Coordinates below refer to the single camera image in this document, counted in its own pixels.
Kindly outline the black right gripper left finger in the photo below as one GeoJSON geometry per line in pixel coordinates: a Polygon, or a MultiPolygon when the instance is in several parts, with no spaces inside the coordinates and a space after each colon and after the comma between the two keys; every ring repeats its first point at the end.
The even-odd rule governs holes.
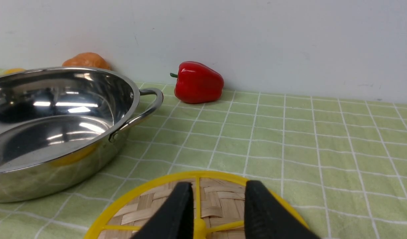
{"type": "Polygon", "coordinates": [[[132,239],[192,239],[194,199],[191,183],[177,183],[162,206],[132,239]]]}

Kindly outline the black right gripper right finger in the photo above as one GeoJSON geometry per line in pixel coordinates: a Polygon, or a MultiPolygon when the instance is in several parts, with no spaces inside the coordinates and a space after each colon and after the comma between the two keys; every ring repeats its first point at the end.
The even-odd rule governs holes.
{"type": "Polygon", "coordinates": [[[246,239],[318,239],[257,180],[246,183],[244,202],[246,239]]]}

